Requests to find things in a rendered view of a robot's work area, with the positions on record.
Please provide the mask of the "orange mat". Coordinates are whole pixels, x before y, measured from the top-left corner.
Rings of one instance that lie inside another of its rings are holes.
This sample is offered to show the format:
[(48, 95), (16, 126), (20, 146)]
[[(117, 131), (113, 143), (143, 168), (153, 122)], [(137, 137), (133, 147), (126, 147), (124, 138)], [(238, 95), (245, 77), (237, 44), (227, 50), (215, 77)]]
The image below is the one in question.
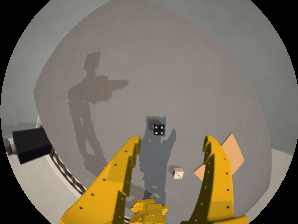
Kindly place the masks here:
[[(239, 149), (239, 146), (231, 133), (227, 139), (223, 142), (221, 145), (222, 149), (226, 153), (227, 157), (229, 158), (230, 161), (230, 166), (231, 166), (231, 173), (232, 175), (235, 173), (235, 171), (241, 166), (241, 164), (244, 162), (244, 158), (242, 156), (242, 153)], [(205, 166), (206, 165), (201, 165), (198, 167), (194, 173), (203, 181), (203, 176), (205, 172)]]

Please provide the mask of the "white die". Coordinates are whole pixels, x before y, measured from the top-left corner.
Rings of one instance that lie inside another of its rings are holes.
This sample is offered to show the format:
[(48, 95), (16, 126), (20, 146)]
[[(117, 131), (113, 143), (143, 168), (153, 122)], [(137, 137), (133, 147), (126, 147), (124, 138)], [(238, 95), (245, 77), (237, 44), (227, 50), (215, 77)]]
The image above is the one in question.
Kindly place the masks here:
[(180, 179), (183, 176), (183, 170), (182, 168), (174, 168), (173, 170), (173, 178), (174, 179)]

